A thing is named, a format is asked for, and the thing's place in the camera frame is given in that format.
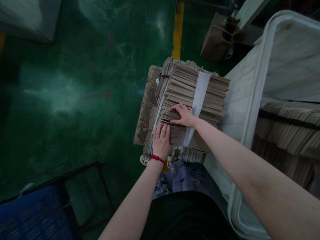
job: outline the finger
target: finger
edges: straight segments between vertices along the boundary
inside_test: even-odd
[[[164,137],[164,139],[169,140],[169,135],[170,135],[170,125],[168,124],[167,130],[166,130],[166,136]]]
[[[156,140],[156,131],[157,131],[157,128],[156,128],[156,130],[154,130],[154,132],[153,132],[153,142]]]
[[[180,124],[181,120],[171,120],[170,123],[172,124]]]
[[[180,103],[180,107],[181,107],[182,109],[187,110],[187,106],[186,106],[186,105],[184,105],[184,104],[182,104],[182,103]]]
[[[157,127],[155,140],[158,140],[160,138],[160,130],[161,130],[161,124],[159,124]]]
[[[179,112],[180,109],[182,109],[182,108],[179,106],[179,104],[177,104],[177,105],[172,106],[169,111],[172,112],[172,111],[176,110],[177,112]]]
[[[161,133],[160,133],[160,138],[164,138],[166,136],[166,130],[167,130],[168,124],[165,123],[162,127]]]

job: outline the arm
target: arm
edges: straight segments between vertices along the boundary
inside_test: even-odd
[[[153,135],[153,153],[160,159],[167,159],[170,153],[170,126],[159,125]],[[152,159],[147,168],[121,203],[116,213],[104,229],[99,240],[103,239],[140,239],[146,224],[152,196],[163,163]]]
[[[272,239],[319,238],[317,198],[236,140],[193,116],[191,108],[178,104],[170,110],[181,115],[181,120],[171,123],[198,131]]]

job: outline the stack of cardboard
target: stack of cardboard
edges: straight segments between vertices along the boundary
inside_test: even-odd
[[[177,112],[169,111],[172,106],[178,103],[192,106],[198,73],[199,71],[182,64],[174,66],[167,90],[164,92],[165,100],[161,108],[161,121],[170,122],[174,119],[180,119]],[[222,108],[229,82],[228,79],[215,75],[210,78],[199,117],[214,126],[219,122],[220,117],[224,116]]]
[[[269,100],[260,106],[252,151],[320,199],[320,105]]]
[[[169,111],[172,106],[183,103],[186,106],[192,107],[200,71],[209,73],[191,61],[174,62],[171,57],[164,62],[162,77],[156,89],[156,99],[159,106],[153,108],[150,114],[150,132],[145,141],[144,154],[152,154],[153,126],[156,126],[158,123],[169,123],[173,119],[180,119],[180,115],[177,112]],[[209,74],[211,74],[211,77],[199,117],[216,126],[220,117],[224,116],[222,108],[230,81],[217,76],[216,73]],[[186,131],[187,127],[185,126],[171,125],[169,138],[173,147],[171,155],[183,161],[201,162],[204,153],[209,152],[210,149],[196,131],[192,136],[189,146],[184,147],[183,143]]]
[[[151,114],[150,114],[150,126],[153,125],[155,120],[155,115],[157,112],[158,107],[152,107]],[[208,152],[209,148],[206,144],[199,144],[201,141],[201,137],[198,133],[195,132],[189,147],[181,147],[183,143],[183,139],[176,133],[176,130],[179,128],[184,128],[180,126],[171,125],[171,132],[169,137],[169,142],[171,143],[171,156],[175,157],[176,159],[185,161],[185,162],[201,162],[204,157],[204,152]],[[144,146],[143,146],[143,154],[145,155],[152,155],[152,138],[153,138],[153,131],[148,131]],[[198,151],[192,148],[192,146],[203,146],[203,151]]]
[[[320,159],[319,104],[267,103],[262,109],[282,118],[278,121],[258,118],[255,134],[259,138],[275,143],[292,155]]]

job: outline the plastic crate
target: plastic crate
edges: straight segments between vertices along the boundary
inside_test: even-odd
[[[74,239],[55,187],[0,206],[0,239]]]
[[[256,46],[225,77],[230,88],[220,130],[251,149],[262,95],[320,101],[320,23],[292,11],[272,16]],[[228,201],[228,219],[246,239],[270,239],[212,154],[204,166]]]

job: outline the forearm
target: forearm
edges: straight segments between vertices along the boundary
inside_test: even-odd
[[[204,120],[195,129],[274,239],[320,235],[320,202],[272,165]]]
[[[100,236],[102,239],[140,239],[163,163],[152,159]]]

